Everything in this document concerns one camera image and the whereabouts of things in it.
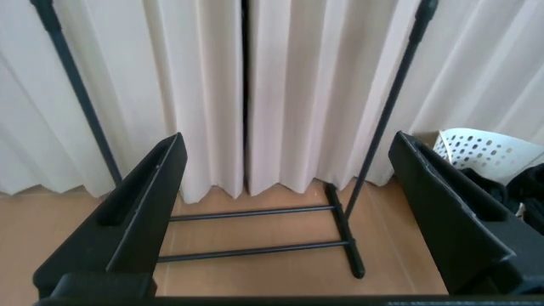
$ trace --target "wooden floor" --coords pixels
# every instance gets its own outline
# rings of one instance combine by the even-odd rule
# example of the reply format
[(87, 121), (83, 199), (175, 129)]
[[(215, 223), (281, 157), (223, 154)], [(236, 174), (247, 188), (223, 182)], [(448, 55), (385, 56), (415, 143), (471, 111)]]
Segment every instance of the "wooden floor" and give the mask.
[[(353, 182), (339, 192), (348, 201)], [(218, 213), (325, 204), (323, 184), (303, 195), (276, 185), (233, 200), (212, 189), (198, 204), (176, 202), (173, 214)], [(96, 208), (83, 191), (63, 195), (29, 190), (0, 197), (0, 304), (37, 300), (33, 271)], [(366, 275), (355, 279), (341, 247), (159, 263), (157, 295), (301, 296), (446, 294), (402, 189), (366, 184), (350, 221)], [(338, 240), (329, 211), (201, 220), (170, 224), (161, 255)]]

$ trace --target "white curtain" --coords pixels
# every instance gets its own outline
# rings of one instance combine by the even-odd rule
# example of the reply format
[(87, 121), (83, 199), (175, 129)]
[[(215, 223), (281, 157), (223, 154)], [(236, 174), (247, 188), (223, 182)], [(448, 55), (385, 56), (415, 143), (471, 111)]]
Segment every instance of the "white curtain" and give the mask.
[[(59, 126), (59, 131), (48, 131), (39, 121), (34, 126), (2, 120), (8, 136), (3, 132), (0, 139), (26, 145), (0, 149), (5, 151), (0, 153), (2, 167), (13, 173), (0, 174), (0, 184), (13, 184), (2, 191), (14, 193), (34, 184), (56, 191), (83, 184), (95, 196), (111, 190), (107, 168), (34, 8), (28, 1), (2, 5), (0, 50), (8, 57), (3, 63), (31, 80), (19, 80), (22, 93), (10, 89), (19, 95), (17, 101), (1, 98), (2, 107), (17, 110), (17, 117), (0, 116), (34, 122), (19, 103), (28, 99), (28, 108), (43, 108), (35, 116), (52, 122), (42, 125)], [(122, 175), (160, 139), (180, 131), (189, 156), (181, 185), (185, 201), (199, 201), (212, 185), (238, 196), (243, 180), (240, 1), (56, 0), (54, 5)], [(0, 86), (12, 87), (4, 81)], [(44, 118), (44, 112), (50, 117)], [(26, 142), (35, 139), (40, 141), (36, 146), (56, 151), (31, 150)], [(29, 167), (17, 160), (25, 154), (41, 158), (37, 167), (59, 182), (52, 186), (46, 178), (34, 174), (30, 179), (28, 171), (20, 172)]]
[[(418, 1), (251, 2), (249, 188), (357, 175)], [(394, 133), (480, 128), (544, 142), (544, 2), (441, 1), (367, 180), (393, 174)]]

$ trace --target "laundry basket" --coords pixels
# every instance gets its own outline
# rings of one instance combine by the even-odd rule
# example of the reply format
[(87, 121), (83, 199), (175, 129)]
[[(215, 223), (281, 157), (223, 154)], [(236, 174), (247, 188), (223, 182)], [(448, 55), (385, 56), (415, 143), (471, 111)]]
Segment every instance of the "laundry basket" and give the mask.
[(544, 162), (544, 146), (471, 128), (440, 131), (433, 150), (457, 169), (470, 167), (502, 184)]

